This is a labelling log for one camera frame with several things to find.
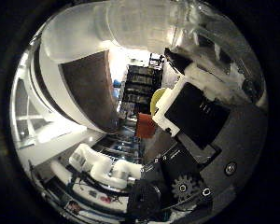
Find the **brown panel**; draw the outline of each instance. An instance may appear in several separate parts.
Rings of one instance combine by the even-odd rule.
[[[108,51],[61,65],[63,78],[77,106],[100,129],[114,133],[118,128],[116,100],[110,76]]]

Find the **bright light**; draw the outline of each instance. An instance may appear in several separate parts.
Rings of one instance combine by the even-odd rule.
[[[21,56],[20,65],[25,67],[27,59],[28,59],[28,53],[23,53]]]

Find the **black gear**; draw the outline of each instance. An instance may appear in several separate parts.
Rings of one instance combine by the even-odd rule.
[[[172,185],[172,193],[180,202],[199,190],[198,183],[191,176],[180,176]]]

